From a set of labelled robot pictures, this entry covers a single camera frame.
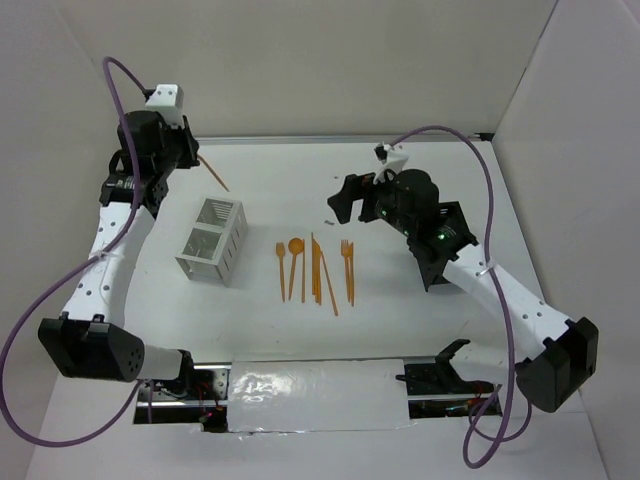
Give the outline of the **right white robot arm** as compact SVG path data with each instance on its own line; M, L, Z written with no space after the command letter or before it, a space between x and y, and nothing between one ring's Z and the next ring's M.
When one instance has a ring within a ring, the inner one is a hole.
M428 173L409 169L345 177L327 200L341 224L355 202L359 221L382 220L403 234L425 288L451 283L496 317L508 314L514 341L524 357L515 364L516 384L537 409L553 413L596 370L599 330L554 309L488 259L471 233L459 202L442 202Z

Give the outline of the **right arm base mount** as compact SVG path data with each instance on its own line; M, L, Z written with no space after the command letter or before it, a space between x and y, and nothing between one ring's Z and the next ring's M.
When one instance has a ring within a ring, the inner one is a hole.
M470 341L457 339L432 360L409 360L395 379L405 385L412 420L467 416L495 391L485 380L464 379L452 361L462 358Z

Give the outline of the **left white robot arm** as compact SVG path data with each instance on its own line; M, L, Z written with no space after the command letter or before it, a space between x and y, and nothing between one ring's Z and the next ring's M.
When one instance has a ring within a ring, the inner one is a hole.
M161 381L176 399L196 390L197 374L185 350L146 344L125 330L125 303L141 248L154 226L175 169L198 165L199 145L180 111L126 114L135 153L116 151L101 187L92 256L57 318L45 318L38 338L68 378Z

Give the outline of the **orange spoon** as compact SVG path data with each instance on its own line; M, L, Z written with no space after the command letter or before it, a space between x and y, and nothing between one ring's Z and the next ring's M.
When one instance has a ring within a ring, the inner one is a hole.
M198 160L200 163L207 169L207 171L214 177L216 182L224 189L225 192L229 193L230 190L224 180L220 177L220 175L214 170L211 164L200 154L198 154Z
M296 273L296 264L298 257L304 253L304 241L299 237L292 238L288 243L289 252L292 255L291 267L290 267L290 275L289 275L289 292L288 297L292 299L294 283L295 283L295 273Z

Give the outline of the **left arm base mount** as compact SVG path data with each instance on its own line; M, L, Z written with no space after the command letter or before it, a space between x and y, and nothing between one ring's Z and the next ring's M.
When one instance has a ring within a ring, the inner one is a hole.
M227 433L230 364L196 364L189 386L145 384L138 392L134 425L192 425L208 433Z

